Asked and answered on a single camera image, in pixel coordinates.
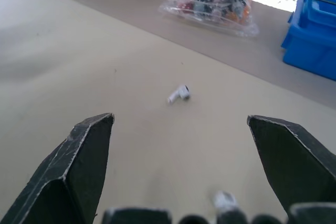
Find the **white earbud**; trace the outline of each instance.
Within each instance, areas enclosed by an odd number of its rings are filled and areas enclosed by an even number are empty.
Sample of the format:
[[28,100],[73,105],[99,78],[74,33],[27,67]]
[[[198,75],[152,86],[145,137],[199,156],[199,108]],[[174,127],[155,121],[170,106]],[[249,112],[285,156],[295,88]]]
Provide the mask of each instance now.
[[167,99],[169,104],[173,104],[177,98],[181,98],[182,100],[187,100],[190,97],[189,89],[186,85],[179,86]]

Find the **blue container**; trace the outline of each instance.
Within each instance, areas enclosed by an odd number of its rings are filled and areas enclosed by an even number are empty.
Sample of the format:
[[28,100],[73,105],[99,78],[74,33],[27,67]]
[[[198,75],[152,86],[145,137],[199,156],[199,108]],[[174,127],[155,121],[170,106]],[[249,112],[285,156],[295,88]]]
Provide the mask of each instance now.
[[302,28],[333,36],[336,33],[336,5],[319,0],[304,0],[300,22]]
[[307,17],[302,14],[307,0],[298,0],[290,28],[282,43],[286,49],[283,60],[295,67],[336,80],[336,31],[304,28]]
[[308,0],[308,19],[318,24],[336,28],[336,5],[319,0]]

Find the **clear plastic bag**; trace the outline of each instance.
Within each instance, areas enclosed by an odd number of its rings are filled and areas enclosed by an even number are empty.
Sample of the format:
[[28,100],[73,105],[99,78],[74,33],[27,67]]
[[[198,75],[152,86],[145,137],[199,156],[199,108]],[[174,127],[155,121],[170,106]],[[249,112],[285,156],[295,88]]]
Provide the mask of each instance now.
[[259,33],[251,15],[251,0],[167,0],[159,10],[239,36]]

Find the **earbud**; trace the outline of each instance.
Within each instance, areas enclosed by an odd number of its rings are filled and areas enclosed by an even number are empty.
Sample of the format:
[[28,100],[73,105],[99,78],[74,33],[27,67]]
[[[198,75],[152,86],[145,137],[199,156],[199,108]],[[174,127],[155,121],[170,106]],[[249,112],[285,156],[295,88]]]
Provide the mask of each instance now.
[[190,97],[189,89],[186,85],[179,86],[167,99],[169,104],[173,104],[177,98],[181,98],[182,100],[187,100]]

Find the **beige table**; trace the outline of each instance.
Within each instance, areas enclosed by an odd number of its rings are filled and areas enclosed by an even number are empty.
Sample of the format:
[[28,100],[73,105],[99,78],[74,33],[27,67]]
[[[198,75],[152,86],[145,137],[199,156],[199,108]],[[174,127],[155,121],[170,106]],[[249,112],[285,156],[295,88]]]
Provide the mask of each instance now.
[[253,3],[260,34],[241,39],[162,17],[158,7],[165,0],[74,1],[336,109],[335,81],[282,61],[289,12]]
[[[38,164],[92,115],[113,112],[110,206],[213,217],[212,189],[249,217],[285,213],[267,183],[249,114],[302,124],[331,151],[336,111],[71,0],[0,0],[0,217]],[[165,104],[181,83],[188,102]]]

